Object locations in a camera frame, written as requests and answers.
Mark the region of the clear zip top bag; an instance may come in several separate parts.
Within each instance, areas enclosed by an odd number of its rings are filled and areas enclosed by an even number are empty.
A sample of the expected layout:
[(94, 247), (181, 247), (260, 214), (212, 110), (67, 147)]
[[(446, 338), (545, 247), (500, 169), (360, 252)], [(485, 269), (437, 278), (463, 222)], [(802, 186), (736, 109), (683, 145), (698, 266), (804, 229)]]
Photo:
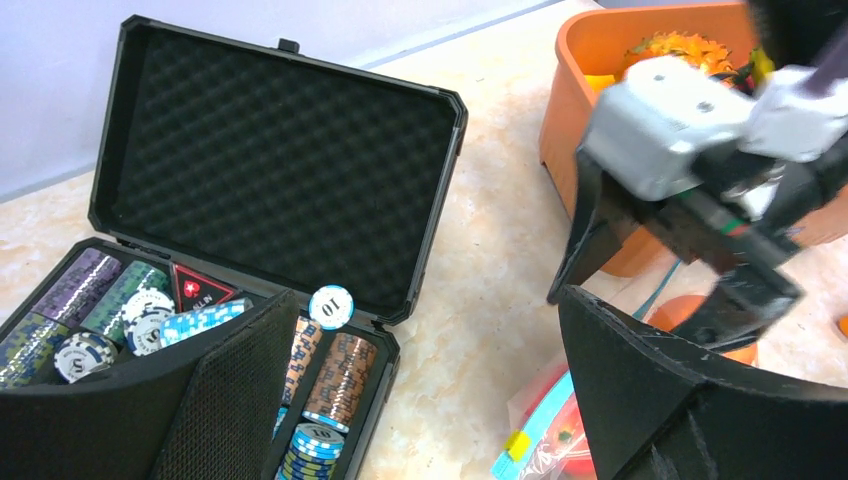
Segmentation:
[[(635, 319), (647, 322), (679, 265), (680, 261), (672, 265), (633, 312)], [(513, 431), (526, 432), (533, 443), (519, 462), (510, 461), (503, 447), (490, 470), (494, 479), (597, 479), (571, 380), (568, 361), (561, 354), (508, 402)]]

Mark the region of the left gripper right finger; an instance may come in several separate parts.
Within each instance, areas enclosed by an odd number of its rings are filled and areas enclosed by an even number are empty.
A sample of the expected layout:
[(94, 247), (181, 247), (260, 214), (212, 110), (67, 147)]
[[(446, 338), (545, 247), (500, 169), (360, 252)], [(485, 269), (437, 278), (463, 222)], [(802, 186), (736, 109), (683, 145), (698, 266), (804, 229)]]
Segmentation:
[(843, 479), (847, 392), (754, 368), (567, 286), (558, 312), (601, 479)]

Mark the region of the yellow zipper slider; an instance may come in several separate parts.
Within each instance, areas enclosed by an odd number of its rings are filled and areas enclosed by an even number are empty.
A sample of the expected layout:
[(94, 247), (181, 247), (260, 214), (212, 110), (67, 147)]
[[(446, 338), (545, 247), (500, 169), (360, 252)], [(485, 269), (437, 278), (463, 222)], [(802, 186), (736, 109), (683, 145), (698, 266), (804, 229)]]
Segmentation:
[(522, 430), (513, 431), (504, 445), (504, 453), (510, 461), (519, 462), (532, 446), (532, 443), (532, 438), (526, 432)]

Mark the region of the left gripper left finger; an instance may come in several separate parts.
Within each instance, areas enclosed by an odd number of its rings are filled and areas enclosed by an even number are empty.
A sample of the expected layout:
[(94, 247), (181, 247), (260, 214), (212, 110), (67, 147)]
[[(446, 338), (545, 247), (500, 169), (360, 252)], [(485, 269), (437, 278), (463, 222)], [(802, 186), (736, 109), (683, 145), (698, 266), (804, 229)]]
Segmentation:
[(1, 395), (5, 479), (269, 479), (299, 314), (282, 292), (151, 355)]

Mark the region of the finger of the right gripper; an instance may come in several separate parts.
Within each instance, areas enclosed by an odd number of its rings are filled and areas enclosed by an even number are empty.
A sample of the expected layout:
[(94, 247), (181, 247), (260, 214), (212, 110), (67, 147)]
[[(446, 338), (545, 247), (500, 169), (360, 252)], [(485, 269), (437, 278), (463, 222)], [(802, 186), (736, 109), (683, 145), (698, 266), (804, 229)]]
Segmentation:
[(646, 202), (637, 198), (584, 148), (575, 155), (577, 191), (565, 255), (547, 294), (558, 304), (568, 286), (580, 286), (622, 248), (643, 223)]
[(746, 264), (719, 276), (696, 315), (702, 325), (672, 331), (716, 352), (756, 342), (801, 298), (800, 288), (781, 273)]

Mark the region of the orange tangerine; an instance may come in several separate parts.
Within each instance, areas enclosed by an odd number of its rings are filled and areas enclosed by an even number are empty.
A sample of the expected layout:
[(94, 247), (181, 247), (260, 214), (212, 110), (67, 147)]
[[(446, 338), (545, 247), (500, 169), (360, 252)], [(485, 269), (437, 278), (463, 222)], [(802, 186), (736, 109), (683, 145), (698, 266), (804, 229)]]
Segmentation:
[[(672, 298), (650, 313), (647, 324), (666, 332), (680, 329), (693, 330), (696, 326), (702, 325), (696, 313), (705, 300), (705, 296), (697, 294)], [(756, 343), (725, 352), (723, 356), (749, 366), (758, 366), (758, 346)]]

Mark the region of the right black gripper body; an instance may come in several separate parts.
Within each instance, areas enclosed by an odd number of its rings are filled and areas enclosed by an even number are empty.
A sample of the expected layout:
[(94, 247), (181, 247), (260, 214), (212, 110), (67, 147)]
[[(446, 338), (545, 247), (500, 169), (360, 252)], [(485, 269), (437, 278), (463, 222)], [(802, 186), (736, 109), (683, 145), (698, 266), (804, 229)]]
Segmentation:
[(801, 248), (847, 234), (847, 139), (811, 162), (740, 151), (734, 143), (696, 154), (692, 185), (638, 200), (636, 219), (685, 261), (725, 272), (754, 261), (773, 270)]

